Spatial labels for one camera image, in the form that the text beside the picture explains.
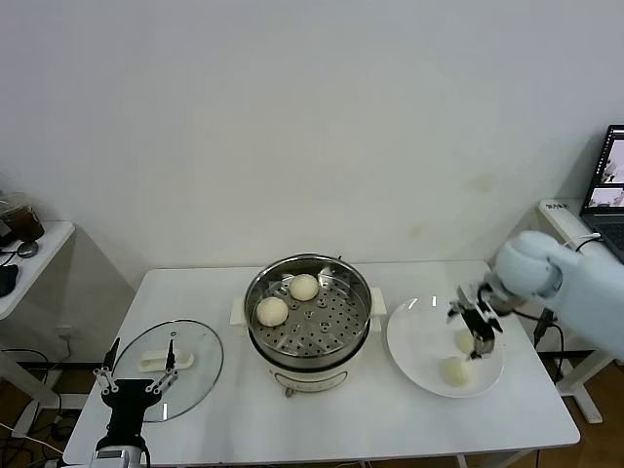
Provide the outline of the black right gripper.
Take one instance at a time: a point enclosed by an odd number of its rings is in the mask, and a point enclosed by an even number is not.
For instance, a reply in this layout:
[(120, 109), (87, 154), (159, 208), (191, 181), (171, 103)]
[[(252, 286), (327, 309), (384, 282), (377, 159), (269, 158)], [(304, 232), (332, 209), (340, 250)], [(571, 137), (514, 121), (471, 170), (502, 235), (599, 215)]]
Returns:
[(468, 353), (467, 360), (481, 360), (491, 355), (495, 333), (502, 332), (497, 315), (486, 302), (490, 287), (478, 287), (476, 301), (462, 287), (456, 290), (456, 298), (449, 303), (447, 322), (461, 317), (474, 340), (474, 347)]

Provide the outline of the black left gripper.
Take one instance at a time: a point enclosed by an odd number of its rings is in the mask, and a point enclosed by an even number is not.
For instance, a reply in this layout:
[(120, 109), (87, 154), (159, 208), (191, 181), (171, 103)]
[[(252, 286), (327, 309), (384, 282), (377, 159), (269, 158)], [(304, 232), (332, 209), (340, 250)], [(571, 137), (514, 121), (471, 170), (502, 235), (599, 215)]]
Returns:
[(93, 370), (101, 399), (111, 409), (104, 439), (108, 442), (132, 442), (141, 435), (146, 411), (161, 400), (176, 379), (177, 371), (174, 341), (171, 339), (165, 370), (158, 380), (113, 379), (113, 369), (120, 343), (117, 337), (105, 353), (101, 365)]

